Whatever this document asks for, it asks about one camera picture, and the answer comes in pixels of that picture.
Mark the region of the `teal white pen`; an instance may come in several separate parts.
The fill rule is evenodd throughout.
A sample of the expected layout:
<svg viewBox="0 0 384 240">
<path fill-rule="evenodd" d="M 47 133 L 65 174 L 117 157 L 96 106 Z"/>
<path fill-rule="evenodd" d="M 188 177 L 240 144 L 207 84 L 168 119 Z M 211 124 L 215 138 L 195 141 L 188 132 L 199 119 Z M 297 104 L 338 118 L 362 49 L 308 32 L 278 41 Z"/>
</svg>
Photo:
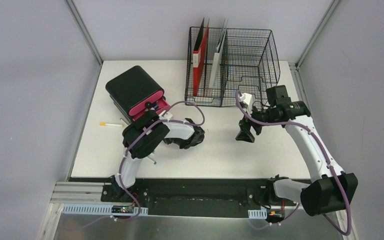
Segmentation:
<svg viewBox="0 0 384 240">
<path fill-rule="evenodd" d="M 154 165 L 157 164 L 157 162 L 156 162 L 155 160 L 153 160 L 151 157 L 148 157 L 148 159 L 149 159 Z"/>
</svg>

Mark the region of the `black pink drawer unit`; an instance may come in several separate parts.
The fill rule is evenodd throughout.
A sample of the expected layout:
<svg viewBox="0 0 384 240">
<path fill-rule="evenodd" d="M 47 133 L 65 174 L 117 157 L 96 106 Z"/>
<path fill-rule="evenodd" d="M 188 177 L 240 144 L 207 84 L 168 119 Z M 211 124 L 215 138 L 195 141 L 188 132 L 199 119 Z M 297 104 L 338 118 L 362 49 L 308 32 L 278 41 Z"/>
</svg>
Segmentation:
<svg viewBox="0 0 384 240">
<path fill-rule="evenodd" d="M 165 90 L 139 65 L 107 82 L 105 89 L 126 123 L 136 121 L 147 110 L 154 110 L 154 103 L 159 106 L 154 110 L 158 115 L 170 107 L 164 97 Z"/>
</svg>

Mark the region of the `red notebook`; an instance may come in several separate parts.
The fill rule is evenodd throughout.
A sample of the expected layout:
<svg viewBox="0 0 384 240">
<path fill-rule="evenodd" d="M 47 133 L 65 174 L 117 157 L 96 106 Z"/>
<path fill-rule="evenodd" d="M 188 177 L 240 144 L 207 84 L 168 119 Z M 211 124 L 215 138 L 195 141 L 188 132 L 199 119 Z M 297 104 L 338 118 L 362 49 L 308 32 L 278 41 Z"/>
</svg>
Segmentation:
<svg viewBox="0 0 384 240">
<path fill-rule="evenodd" d="M 193 96 L 197 97 L 204 70 L 204 62 L 207 51 L 208 26 L 205 26 L 205 18 L 202 19 L 199 31 L 195 40 L 192 65 L 193 65 Z"/>
</svg>

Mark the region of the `grey notebook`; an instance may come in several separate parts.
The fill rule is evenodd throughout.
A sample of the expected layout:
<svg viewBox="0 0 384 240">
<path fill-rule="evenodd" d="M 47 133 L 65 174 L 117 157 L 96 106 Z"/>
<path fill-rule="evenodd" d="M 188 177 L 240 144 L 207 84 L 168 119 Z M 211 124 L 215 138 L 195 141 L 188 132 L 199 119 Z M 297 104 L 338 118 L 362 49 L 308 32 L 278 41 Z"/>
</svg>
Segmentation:
<svg viewBox="0 0 384 240">
<path fill-rule="evenodd" d="M 217 42 L 217 45 L 216 45 L 216 48 L 214 51 L 211 75 L 210 75 L 210 80 L 209 80 L 209 87 L 210 88 L 213 88 L 215 86 L 215 82 L 217 79 L 217 74 L 218 74 L 218 71 L 220 68 L 220 63 L 221 63 L 222 54 L 223 54 L 223 47 L 224 47 L 228 22 L 229 22 L 229 20 L 225 18 L 223 21 L 223 25 L 222 25 L 221 32 L 219 35 L 219 39 L 218 39 L 218 42 Z"/>
</svg>

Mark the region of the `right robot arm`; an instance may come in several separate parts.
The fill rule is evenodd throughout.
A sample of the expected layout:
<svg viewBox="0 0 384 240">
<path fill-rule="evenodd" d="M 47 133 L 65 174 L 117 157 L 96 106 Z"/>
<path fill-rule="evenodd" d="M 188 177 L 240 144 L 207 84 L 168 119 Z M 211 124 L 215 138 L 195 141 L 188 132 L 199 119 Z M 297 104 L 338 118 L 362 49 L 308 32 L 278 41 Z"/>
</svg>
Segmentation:
<svg viewBox="0 0 384 240">
<path fill-rule="evenodd" d="M 236 105 L 243 113 L 236 140 L 254 142 L 266 126 L 281 126 L 296 144 L 310 175 L 310 184 L 276 176 L 264 190 L 264 200 L 276 205 L 283 199 L 301 204 L 309 216 L 350 210 L 358 186 L 354 173 L 347 173 L 327 150 L 303 101 L 292 101 L 284 85 L 266 90 L 269 108 L 259 110 L 249 93 L 235 92 Z"/>
</svg>

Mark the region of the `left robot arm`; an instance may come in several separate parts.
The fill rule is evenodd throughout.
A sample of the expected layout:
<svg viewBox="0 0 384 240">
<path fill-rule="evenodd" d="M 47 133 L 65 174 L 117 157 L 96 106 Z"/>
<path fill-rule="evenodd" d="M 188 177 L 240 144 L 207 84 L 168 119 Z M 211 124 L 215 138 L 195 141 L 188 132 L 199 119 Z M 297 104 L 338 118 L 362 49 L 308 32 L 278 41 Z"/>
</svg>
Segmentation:
<svg viewBox="0 0 384 240">
<path fill-rule="evenodd" d="M 120 202 L 132 198 L 137 172 L 144 158 L 153 154 L 160 143 L 176 144 L 180 149 L 189 149 L 203 142 L 205 131 L 205 115 L 199 112 L 202 121 L 194 122 L 191 118 L 174 119 L 168 110 L 157 113 L 154 110 L 145 112 L 134 119 L 124 116 L 127 127 L 122 132 L 122 157 L 117 172 L 111 177 L 113 195 Z"/>
</svg>

